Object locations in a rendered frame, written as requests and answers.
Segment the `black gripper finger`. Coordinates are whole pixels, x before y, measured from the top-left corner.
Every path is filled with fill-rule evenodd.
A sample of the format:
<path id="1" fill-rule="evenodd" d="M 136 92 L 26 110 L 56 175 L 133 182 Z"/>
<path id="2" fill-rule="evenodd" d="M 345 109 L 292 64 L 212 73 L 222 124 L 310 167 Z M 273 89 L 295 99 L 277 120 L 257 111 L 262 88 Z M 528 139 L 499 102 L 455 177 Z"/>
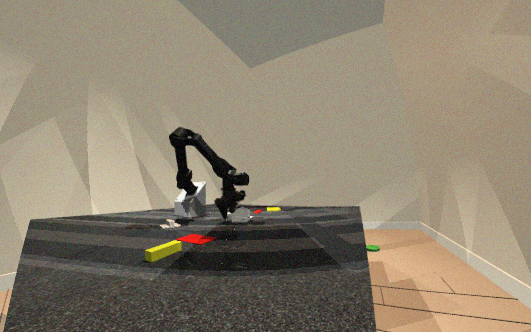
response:
<path id="1" fill-rule="evenodd" d="M 220 214 L 222 215 L 223 219 L 226 219 L 227 217 L 227 211 L 228 211 L 228 207 L 230 206 L 231 204 L 228 204 L 228 205 L 216 205 Z"/>
<path id="2" fill-rule="evenodd" d="M 236 208 L 236 204 L 237 203 L 238 202 L 230 202 L 231 205 L 228 207 L 230 213 L 234 213 L 235 212 L 235 208 Z"/>

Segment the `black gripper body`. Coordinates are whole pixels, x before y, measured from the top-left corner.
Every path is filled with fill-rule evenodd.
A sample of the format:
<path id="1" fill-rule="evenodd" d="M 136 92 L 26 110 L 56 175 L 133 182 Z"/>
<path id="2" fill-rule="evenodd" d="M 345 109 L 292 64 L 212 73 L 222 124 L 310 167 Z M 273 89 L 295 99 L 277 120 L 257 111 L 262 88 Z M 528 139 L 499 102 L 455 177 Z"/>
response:
<path id="1" fill-rule="evenodd" d="M 230 190 L 234 191 L 234 186 L 223 186 L 223 196 L 214 200 L 214 205 L 228 205 L 230 202 L 236 202 L 238 200 L 230 198 Z"/>

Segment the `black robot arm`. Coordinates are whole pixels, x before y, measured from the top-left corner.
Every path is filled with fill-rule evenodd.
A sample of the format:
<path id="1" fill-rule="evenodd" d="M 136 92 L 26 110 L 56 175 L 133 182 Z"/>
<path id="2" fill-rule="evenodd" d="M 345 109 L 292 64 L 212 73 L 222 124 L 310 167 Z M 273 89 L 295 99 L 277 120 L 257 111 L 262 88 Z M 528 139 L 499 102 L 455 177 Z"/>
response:
<path id="1" fill-rule="evenodd" d="M 190 136 L 191 138 L 188 138 Z M 187 168 L 187 155 L 185 146 L 194 146 L 206 160 L 212 165 L 215 174 L 223 178 L 223 186 L 246 186 L 249 184 L 249 175 L 245 172 L 236 173 L 236 170 L 223 158 L 220 158 L 208 144 L 202 139 L 199 133 L 193 133 L 192 130 L 178 127 L 170 135 L 170 144 L 175 147 L 175 155 L 178 165 L 178 173 L 176 175 L 177 188 L 184 189 L 186 196 L 194 195 L 197 191 L 196 186 L 192 181 L 192 170 Z M 231 170 L 230 174 L 228 174 Z M 230 198 L 238 201 L 244 201 L 245 191 L 236 191 L 234 188 L 230 190 Z"/>

